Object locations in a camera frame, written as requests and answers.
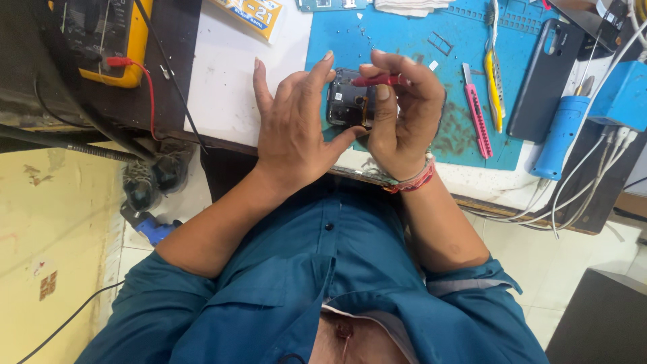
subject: shoe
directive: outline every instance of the shoe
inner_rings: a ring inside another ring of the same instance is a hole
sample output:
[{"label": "shoe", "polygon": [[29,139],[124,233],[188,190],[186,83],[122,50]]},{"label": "shoe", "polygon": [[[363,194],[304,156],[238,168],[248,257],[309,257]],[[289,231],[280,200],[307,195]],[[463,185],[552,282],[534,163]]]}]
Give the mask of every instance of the shoe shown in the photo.
[{"label": "shoe", "polygon": [[162,199],[157,189],[155,175],[145,165],[128,164],[124,169],[123,187],[126,203],[135,212],[152,210]]},{"label": "shoe", "polygon": [[189,142],[169,139],[162,141],[158,160],[151,168],[157,188],[164,195],[181,192],[188,180],[189,162],[195,145]]}]

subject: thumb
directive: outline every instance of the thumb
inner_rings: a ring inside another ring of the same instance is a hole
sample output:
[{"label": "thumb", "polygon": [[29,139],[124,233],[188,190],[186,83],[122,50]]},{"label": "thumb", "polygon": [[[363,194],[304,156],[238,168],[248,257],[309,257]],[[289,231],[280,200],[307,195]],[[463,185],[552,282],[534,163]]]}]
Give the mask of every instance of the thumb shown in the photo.
[{"label": "thumb", "polygon": [[259,60],[258,57],[254,60],[254,75],[252,77],[254,83],[254,95],[256,96],[256,105],[261,116],[266,115],[272,109],[274,99],[270,90],[267,88],[267,81],[265,80],[265,64]]},{"label": "thumb", "polygon": [[381,145],[395,143],[395,121],[398,116],[398,103],[395,91],[388,85],[377,85],[375,90],[375,117],[371,139]]},{"label": "thumb", "polygon": [[353,126],[344,130],[340,135],[337,135],[333,140],[326,143],[326,147],[329,150],[330,158],[334,159],[333,163],[339,159],[339,156],[348,149],[351,143],[363,136],[366,135],[367,131],[363,126]]}]

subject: yellow wall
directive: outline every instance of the yellow wall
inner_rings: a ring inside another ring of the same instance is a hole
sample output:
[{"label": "yellow wall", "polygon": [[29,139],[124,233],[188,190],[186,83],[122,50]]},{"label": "yellow wall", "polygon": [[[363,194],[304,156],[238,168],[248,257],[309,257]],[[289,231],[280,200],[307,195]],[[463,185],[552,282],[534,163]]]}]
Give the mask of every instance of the yellow wall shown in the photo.
[{"label": "yellow wall", "polygon": [[[121,166],[57,148],[0,154],[1,363],[17,363],[102,287]],[[56,288],[40,301],[54,271]],[[96,305],[27,363],[72,363],[94,334]]]}]

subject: pink utility knife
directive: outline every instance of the pink utility knife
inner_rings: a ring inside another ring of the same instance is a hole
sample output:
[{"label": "pink utility knife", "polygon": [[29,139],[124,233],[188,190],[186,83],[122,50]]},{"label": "pink utility knife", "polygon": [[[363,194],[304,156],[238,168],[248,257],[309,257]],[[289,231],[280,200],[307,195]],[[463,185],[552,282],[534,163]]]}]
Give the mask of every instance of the pink utility knife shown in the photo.
[{"label": "pink utility knife", "polygon": [[488,159],[494,154],[492,153],[490,138],[487,136],[481,103],[476,94],[476,87],[474,87],[474,84],[472,83],[472,73],[470,72],[469,64],[463,63],[463,73],[465,74],[465,96],[467,97],[467,104],[470,106],[472,122],[474,123],[474,129],[476,130],[476,144],[478,144],[479,151],[483,158]]}]

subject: tiled floor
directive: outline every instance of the tiled floor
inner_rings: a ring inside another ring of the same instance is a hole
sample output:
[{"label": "tiled floor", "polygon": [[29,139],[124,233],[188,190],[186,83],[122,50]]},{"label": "tiled floor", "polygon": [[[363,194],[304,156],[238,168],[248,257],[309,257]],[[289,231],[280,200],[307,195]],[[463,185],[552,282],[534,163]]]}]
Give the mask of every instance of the tiled floor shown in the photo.
[{"label": "tiled floor", "polygon": [[[184,191],[168,196],[151,213],[162,223],[173,219],[185,222],[210,203],[204,171],[195,154]],[[587,267],[627,274],[647,283],[647,247],[639,249],[635,243],[640,233],[636,228],[610,222],[613,229],[605,227],[597,236],[562,231],[561,239],[555,240],[552,233],[519,225],[488,221],[484,228],[484,219],[471,214],[466,217],[481,237],[485,233],[485,244],[492,256],[523,289],[523,295],[510,292],[544,348]],[[126,224],[119,280],[152,250],[148,241]]]}]

